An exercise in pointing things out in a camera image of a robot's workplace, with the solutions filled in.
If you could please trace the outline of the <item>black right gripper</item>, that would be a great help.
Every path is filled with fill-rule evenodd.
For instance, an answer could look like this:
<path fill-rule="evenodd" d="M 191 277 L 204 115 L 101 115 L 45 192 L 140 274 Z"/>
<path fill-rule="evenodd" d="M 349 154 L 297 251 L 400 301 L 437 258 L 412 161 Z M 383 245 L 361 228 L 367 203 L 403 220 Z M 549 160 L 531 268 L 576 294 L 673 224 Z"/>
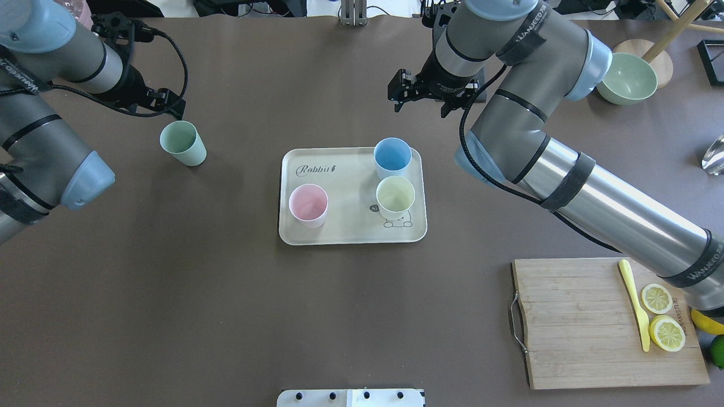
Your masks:
<path fill-rule="evenodd" d="M 481 66 L 474 68 L 473 73 L 450 73 L 439 62 L 436 54 L 430 54 L 416 77 L 433 96 L 443 100 L 440 114 L 444 119 L 452 111 L 463 108 L 471 95 L 475 93 L 473 90 L 472 93 L 465 94 L 465 89 L 479 72 L 481 72 Z M 395 112 L 399 112 L 404 103 L 415 100 L 416 93 L 394 94 Z"/>

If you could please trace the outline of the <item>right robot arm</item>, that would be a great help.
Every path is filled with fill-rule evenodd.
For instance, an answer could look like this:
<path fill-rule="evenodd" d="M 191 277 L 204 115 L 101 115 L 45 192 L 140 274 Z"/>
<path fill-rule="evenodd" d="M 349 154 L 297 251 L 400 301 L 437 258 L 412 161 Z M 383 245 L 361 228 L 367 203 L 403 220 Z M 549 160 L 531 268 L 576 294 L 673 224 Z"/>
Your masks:
<path fill-rule="evenodd" d="M 722 236 L 693 223 L 546 133 L 565 100 L 584 98 L 612 64 L 611 49 L 543 1 L 462 1 L 413 83 L 447 103 L 486 62 L 508 73 L 464 136 L 468 168 L 509 182 L 533 203 L 681 289 L 691 308 L 722 321 Z"/>

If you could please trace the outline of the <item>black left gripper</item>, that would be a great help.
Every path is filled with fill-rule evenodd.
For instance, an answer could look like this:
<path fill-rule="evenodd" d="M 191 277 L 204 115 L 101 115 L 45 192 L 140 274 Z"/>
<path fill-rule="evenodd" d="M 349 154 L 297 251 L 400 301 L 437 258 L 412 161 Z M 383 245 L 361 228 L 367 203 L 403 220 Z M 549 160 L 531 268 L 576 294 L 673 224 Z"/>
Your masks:
<path fill-rule="evenodd" d="M 152 112 L 170 114 L 183 119 L 186 103 L 183 98 L 167 88 L 153 90 L 145 85 L 142 74 L 132 65 L 123 69 L 119 82 L 110 90 L 112 106 L 129 114 L 136 114 L 142 107 Z"/>

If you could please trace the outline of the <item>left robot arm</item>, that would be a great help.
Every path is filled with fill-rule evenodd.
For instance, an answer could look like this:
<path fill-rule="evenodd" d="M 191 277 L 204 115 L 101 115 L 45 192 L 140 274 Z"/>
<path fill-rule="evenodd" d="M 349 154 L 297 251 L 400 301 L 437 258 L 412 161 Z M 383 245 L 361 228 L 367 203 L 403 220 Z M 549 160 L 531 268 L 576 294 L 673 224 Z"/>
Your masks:
<path fill-rule="evenodd" d="M 38 224 L 56 206 L 78 210 L 115 175 L 43 99 L 65 90 L 130 116 L 181 119 L 184 90 L 147 86 L 130 59 L 137 42 L 166 33 L 119 11 L 93 15 L 86 28 L 61 3 L 2 2 L 2 242 Z"/>

